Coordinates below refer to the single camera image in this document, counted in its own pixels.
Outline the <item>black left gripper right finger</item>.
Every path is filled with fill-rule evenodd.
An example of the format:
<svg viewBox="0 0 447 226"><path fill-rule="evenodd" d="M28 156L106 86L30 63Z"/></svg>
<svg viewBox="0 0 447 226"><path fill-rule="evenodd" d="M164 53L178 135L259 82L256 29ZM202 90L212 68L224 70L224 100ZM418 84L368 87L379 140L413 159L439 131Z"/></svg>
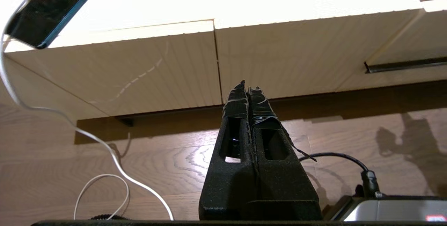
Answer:
<svg viewBox="0 0 447 226"><path fill-rule="evenodd" d="M295 145L259 88L248 89L256 199L262 219L322 219L318 194Z"/></svg>

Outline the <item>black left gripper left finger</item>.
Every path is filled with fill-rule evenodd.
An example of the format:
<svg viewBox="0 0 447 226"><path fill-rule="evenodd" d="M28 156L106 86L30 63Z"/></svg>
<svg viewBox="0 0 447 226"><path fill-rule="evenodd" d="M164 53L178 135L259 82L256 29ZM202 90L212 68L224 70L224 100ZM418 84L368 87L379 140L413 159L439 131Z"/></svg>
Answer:
<svg viewBox="0 0 447 226"><path fill-rule="evenodd" d="M258 148L245 81L230 90L199 199L200 219L242 219L257 197Z"/></svg>

